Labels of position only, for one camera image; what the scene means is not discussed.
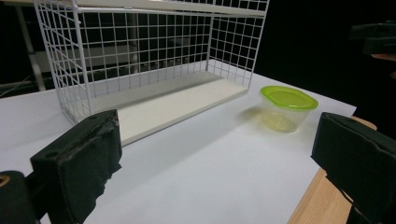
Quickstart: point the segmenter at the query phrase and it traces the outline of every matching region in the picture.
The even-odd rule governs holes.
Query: human hand
[[[372,54],[373,58],[396,62],[396,54]],[[389,74],[391,78],[396,79],[396,71]]]

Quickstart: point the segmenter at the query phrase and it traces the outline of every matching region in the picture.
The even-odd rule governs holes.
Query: white table surface
[[[260,119],[267,85],[289,86],[254,75],[247,94],[124,147],[85,223],[287,223],[318,170],[321,112],[350,117],[356,107],[305,91],[318,108],[295,133],[278,133]],[[0,171],[30,174],[30,157],[71,127],[55,91],[1,99]]]

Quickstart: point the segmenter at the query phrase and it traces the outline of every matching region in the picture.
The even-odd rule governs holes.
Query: lower shelf
[[[123,146],[248,91],[208,72],[169,79],[92,101],[94,113],[117,109]]]

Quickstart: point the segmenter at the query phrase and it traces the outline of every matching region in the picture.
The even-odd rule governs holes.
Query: container with green lid
[[[271,129],[292,133],[296,131],[318,101],[302,91],[284,86],[266,86],[262,96],[262,121]]]

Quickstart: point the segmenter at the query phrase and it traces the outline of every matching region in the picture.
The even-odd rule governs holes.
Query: upper shelf
[[[245,3],[259,4],[259,1],[242,0]],[[245,9],[240,7],[215,6],[210,4],[198,4],[188,2],[177,2],[172,0],[77,0],[79,6],[95,6],[95,7],[126,7],[136,9],[152,9],[152,10],[182,10],[193,12],[209,12],[230,14],[238,16],[258,16],[263,17],[266,14],[264,10]],[[268,1],[260,2],[260,4],[268,4]]]

